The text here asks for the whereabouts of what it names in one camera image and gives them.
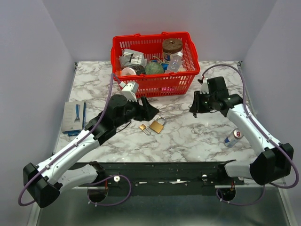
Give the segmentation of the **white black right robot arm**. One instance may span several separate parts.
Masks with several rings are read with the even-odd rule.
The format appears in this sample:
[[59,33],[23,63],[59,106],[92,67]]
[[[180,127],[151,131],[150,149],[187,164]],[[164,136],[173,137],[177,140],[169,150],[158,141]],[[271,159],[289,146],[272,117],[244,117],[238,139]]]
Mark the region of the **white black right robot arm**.
[[238,94],[229,94],[223,77],[199,80],[201,90],[194,92],[190,113],[218,111],[242,132],[256,153],[256,158],[247,161],[231,160],[222,163],[216,173],[223,185],[233,178],[241,177],[265,185],[283,178],[291,172],[293,147],[282,144],[273,137],[249,112]]

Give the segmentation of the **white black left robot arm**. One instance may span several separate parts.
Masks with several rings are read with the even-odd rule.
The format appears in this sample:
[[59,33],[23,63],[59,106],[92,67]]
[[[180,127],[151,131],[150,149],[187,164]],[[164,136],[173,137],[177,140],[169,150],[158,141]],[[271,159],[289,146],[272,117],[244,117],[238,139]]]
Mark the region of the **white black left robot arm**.
[[38,165],[28,163],[23,168],[24,188],[19,194],[22,203],[25,191],[40,208],[52,204],[61,191],[91,183],[99,186],[104,182],[104,174],[93,164],[79,170],[71,170],[80,158],[100,147],[117,133],[117,128],[134,121],[151,121],[159,109],[153,107],[146,97],[130,100],[124,95],[113,95],[104,110],[91,119],[85,128],[66,147]]

